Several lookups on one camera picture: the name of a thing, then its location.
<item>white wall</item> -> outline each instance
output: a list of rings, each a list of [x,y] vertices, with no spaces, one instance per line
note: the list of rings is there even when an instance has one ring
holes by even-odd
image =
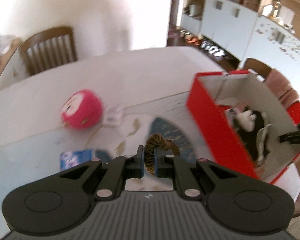
[[[0,0],[0,34],[74,27],[79,58],[165,47],[171,0]]]

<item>colorful toy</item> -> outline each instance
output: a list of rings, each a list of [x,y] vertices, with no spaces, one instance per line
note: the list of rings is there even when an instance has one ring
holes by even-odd
[[[61,108],[61,118],[74,129],[85,129],[99,121],[102,111],[102,102],[95,93],[83,89],[64,104]]]

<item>table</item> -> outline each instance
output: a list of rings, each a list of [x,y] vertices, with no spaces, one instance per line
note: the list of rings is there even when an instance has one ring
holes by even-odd
[[[131,154],[134,147],[136,151],[138,143],[144,143],[148,136],[154,113],[182,127],[196,152],[203,154],[196,157],[212,158],[185,110],[185,101],[194,74],[213,71],[222,69],[196,49],[167,47],[70,63],[0,91],[0,206],[13,188],[58,172],[61,152],[84,147],[108,147],[106,150],[116,152],[115,147],[123,141],[125,149],[117,152],[119,155],[126,154],[124,151]],[[90,143],[88,140],[98,125],[83,131],[68,130],[63,128],[59,117],[61,106],[84,88],[94,90],[105,106],[125,107],[126,114],[117,132],[101,128],[101,133]],[[137,118],[142,125],[138,133],[128,137],[131,124]],[[298,173],[294,173],[294,177],[299,178]],[[153,182],[153,178],[147,180],[150,184]],[[289,180],[291,176],[284,184],[290,184]],[[160,183],[165,189],[172,189],[168,179]],[[132,190],[148,190],[137,184],[132,180],[127,186]],[[161,190],[155,188],[156,183],[149,187]],[[0,237],[7,232],[0,210]]]

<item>ribbed gray gripper base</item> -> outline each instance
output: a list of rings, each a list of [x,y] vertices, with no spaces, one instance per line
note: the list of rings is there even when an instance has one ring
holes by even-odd
[[[124,191],[110,202],[98,203],[79,226],[54,236],[11,232],[4,240],[292,240],[286,232],[247,236],[232,232],[210,218],[196,201],[176,192]]]

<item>blue packet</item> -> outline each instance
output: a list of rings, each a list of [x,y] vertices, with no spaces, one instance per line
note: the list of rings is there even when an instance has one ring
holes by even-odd
[[[94,158],[93,149],[65,152],[60,154],[60,170],[64,171]]]

